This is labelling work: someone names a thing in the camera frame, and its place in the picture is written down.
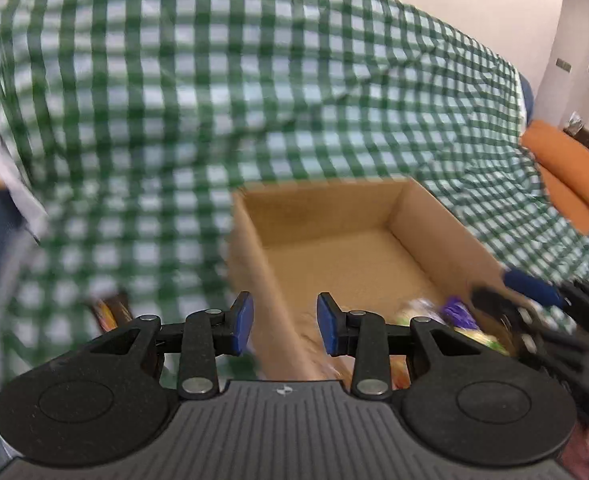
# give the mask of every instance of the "cardboard box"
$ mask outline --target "cardboard box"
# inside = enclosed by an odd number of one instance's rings
[[[255,300],[252,345],[271,380],[345,373],[324,352],[316,299],[392,322],[409,300],[436,305],[473,285],[505,290],[500,264],[414,180],[291,183],[239,190],[228,267],[232,288]],[[513,351],[504,327],[473,312]]]

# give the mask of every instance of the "orange pillow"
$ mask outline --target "orange pillow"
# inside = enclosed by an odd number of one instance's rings
[[[589,206],[548,170],[539,167],[552,205],[583,235],[589,234]]]
[[[521,144],[589,205],[589,150],[583,144],[544,121],[532,121]]]

